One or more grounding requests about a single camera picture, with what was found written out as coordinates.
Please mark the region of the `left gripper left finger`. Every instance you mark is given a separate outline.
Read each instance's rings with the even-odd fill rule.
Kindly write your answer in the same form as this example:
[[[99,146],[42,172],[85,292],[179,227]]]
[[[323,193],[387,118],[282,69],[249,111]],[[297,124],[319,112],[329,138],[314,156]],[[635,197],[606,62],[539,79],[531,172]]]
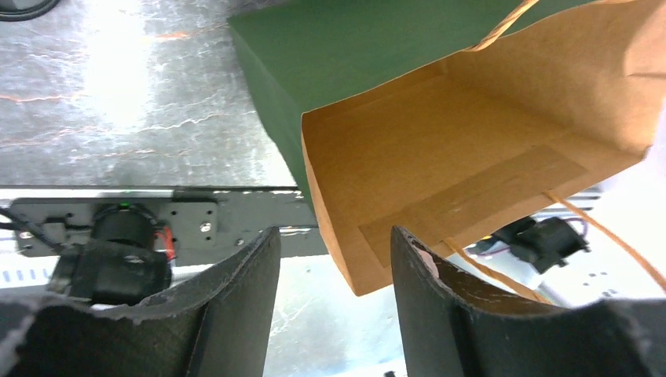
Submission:
[[[260,376],[280,274],[271,227],[233,256],[135,306],[1,299],[4,376]]]

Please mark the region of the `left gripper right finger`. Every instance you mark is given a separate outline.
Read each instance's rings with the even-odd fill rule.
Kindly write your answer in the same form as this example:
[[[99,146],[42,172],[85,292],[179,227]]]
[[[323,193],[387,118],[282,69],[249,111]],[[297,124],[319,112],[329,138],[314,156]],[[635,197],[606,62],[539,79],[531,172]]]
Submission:
[[[506,292],[392,228],[393,288],[410,376],[662,376],[665,302],[565,309]]]

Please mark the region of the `green and brown paper bag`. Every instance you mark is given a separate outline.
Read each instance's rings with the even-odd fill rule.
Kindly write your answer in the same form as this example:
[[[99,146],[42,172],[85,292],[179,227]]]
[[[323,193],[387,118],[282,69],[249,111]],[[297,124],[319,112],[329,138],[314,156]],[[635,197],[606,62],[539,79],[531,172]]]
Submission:
[[[252,101],[355,295],[400,225],[449,256],[639,163],[662,1],[289,1],[228,20]]]

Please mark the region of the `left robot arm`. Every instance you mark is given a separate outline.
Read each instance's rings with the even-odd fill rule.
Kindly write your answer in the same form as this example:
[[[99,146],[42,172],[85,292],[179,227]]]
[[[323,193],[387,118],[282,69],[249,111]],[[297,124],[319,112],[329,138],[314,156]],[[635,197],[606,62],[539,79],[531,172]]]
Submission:
[[[59,247],[46,293],[1,299],[4,376],[260,376],[280,271],[261,232],[177,286],[170,263],[118,236]],[[665,302],[564,309],[505,292],[437,256],[407,229],[390,261],[410,376],[662,376]]]

